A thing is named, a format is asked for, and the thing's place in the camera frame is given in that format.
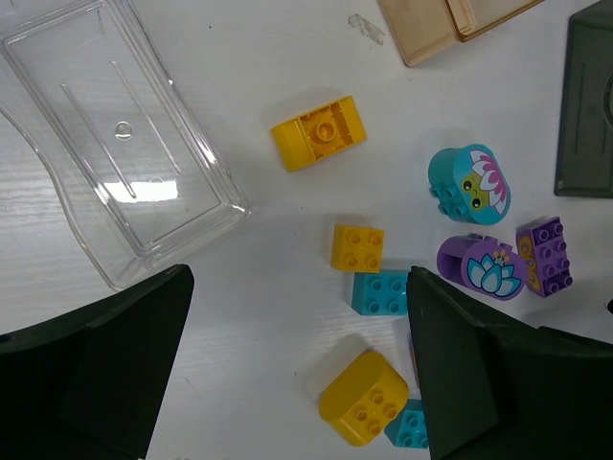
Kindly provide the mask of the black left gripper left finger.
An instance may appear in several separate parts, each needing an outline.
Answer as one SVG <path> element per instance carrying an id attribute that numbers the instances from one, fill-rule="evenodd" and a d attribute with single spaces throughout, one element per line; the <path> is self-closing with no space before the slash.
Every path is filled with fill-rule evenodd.
<path id="1" fill-rule="evenodd" d="M 1 336 L 4 459 L 143 459 L 193 296 L 175 265 Z"/>

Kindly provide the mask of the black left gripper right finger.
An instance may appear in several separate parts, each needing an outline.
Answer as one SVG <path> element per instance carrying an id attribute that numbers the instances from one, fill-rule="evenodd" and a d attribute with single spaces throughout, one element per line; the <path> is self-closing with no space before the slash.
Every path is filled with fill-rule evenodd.
<path id="1" fill-rule="evenodd" d="M 433 458 L 611 457 L 610 344 L 529 326 L 420 266 L 407 296 Z"/>

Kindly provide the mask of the teal 2x4 lego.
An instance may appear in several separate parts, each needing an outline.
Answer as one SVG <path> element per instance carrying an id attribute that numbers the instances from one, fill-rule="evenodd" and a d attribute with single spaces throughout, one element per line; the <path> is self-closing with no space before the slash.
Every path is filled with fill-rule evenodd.
<path id="1" fill-rule="evenodd" d="M 421 400 L 409 399 L 404 408 L 385 427 L 384 433 L 396 447 L 429 449 Z"/>

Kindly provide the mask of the yellow curved lego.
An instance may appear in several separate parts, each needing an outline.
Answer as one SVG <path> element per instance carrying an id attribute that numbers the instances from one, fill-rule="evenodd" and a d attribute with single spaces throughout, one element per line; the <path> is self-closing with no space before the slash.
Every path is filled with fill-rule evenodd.
<path id="1" fill-rule="evenodd" d="M 397 417 L 409 394 L 407 382 L 384 355 L 369 351 L 323 391 L 318 412 L 349 445 L 363 447 Z"/>
<path id="2" fill-rule="evenodd" d="M 270 132 L 289 172 L 320 163 L 368 138 L 352 96 L 314 108 Z"/>

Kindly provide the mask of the purple lotus lego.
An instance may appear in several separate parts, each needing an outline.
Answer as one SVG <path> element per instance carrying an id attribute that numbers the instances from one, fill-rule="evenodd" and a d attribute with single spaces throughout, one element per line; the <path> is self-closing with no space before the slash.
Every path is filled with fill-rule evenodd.
<path id="1" fill-rule="evenodd" d="M 516 297 L 528 278 L 526 262 L 510 244 L 478 234 L 444 241 L 436 264 L 445 280 L 502 301 Z"/>

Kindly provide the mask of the teal 2x2 lego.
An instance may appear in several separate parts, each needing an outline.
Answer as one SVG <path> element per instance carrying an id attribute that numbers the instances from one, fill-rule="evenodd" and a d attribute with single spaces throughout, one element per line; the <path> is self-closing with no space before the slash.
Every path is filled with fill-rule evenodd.
<path id="1" fill-rule="evenodd" d="M 355 273 L 351 307 L 362 316 L 406 316 L 407 270 Z"/>

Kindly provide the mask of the yellow square lego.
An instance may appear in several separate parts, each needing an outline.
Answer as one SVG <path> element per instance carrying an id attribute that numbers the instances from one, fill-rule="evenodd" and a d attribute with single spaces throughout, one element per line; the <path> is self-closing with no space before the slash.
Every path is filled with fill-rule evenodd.
<path id="1" fill-rule="evenodd" d="M 378 273 L 384 239 L 383 230 L 336 223 L 330 265 L 340 271 Z"/>

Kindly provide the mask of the purple 2x4 lego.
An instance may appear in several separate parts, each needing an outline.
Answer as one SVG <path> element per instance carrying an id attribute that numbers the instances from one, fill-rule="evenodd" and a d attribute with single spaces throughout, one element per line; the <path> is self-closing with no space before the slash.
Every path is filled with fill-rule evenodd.
<path id="1" fill-rule="evenodd" d="M 559 217 L 524 224 L 517 229 L 515 239 L 519 255 L 528 266 L 527 286 L 533 293 L 547 298 L 574 283 Z"/>

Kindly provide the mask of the dark grey plastic container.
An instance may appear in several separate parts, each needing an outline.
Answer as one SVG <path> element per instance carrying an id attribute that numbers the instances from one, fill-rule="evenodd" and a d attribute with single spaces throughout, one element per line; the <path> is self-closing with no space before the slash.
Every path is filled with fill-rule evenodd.
<path id="1" fill-rule="evenodd" d="M 555 194 L 612 197 L 610 1 L 599 1 L 569 19 Z"/>

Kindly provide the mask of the clear plastic container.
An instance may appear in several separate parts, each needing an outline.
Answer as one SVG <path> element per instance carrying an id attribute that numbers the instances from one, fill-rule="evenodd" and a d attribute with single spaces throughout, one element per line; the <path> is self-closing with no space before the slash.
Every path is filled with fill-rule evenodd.
<path id="1" fill-rule="evenodd" d="M 248 216 L 129 1 L 3 2 L 1 113 L 111 288 L 179 263 Z"/>

